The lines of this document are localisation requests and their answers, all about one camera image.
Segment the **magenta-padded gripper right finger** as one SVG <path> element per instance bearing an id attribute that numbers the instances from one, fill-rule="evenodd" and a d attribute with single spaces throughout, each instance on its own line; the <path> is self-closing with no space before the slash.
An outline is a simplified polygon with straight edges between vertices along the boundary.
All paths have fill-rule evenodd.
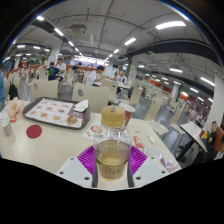
<path id="1" fill-rule="evenodd" d="M 129 187 L 140 188 L 168 174 L 167 169 L 155 156 L 147 156 L 135 146 L 131 147 L 127 168 Z"/>

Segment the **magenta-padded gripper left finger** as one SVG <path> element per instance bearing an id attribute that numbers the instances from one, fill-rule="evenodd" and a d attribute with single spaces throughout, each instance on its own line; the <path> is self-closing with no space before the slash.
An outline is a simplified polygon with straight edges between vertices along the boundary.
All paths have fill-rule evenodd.
<path id="1" fill-rule="evenodd" d="M 69 157 L 56 175 L 84 188 L 96 188 L 98 171 L 94 148 L 90 146 L 77 157 Z"/>

